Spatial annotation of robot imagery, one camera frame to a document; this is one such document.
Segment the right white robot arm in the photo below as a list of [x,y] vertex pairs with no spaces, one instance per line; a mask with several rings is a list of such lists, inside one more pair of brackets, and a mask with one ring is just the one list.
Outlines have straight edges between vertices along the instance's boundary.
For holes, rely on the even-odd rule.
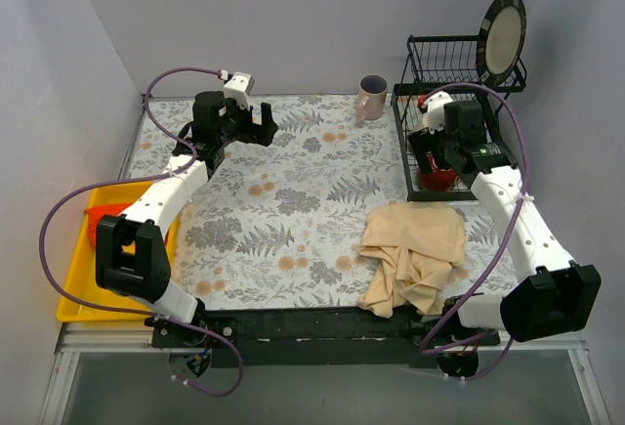
[[490,138],[478,101],[439,92],[421,98],[421,119],[408,142],[421,171],[450,169],[467,179],[500,237],[500,252],[514,263],[517,285],[505,295],[474,291],[444,309],[443,336],[464,344],[483,330],[505,330],[518,342],[582,330],[601,287],[592,265],[563,248],[524,187],[518,162]]

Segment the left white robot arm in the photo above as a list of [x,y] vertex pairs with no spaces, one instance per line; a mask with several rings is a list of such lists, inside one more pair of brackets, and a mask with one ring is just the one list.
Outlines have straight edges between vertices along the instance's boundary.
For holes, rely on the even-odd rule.
[[215,174],[233,142],[267,147],[278,126],[271,105],[238,105],[222,92],[195,96],[192,121],[185,124],[167,167],[167,177],[151,184],[116,216],[104,215],[96,229],[95,280],[98,287],[136,300],[154,313],[177,319],[174,334],[189,347],[200,345],[208,324],[196,315],[198,300],[171,277],[165,236],[189,201]]

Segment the beige t shirt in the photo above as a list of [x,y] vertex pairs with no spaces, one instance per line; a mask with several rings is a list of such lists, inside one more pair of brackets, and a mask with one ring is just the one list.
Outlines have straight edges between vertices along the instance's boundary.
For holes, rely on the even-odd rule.
[[465,264],[464,221],[443,203],[404,202],[367,215],[359,255],[378,268],[357,305],[390,318],[411,305],[421,315],[442,313],[442,291],[451,272]]

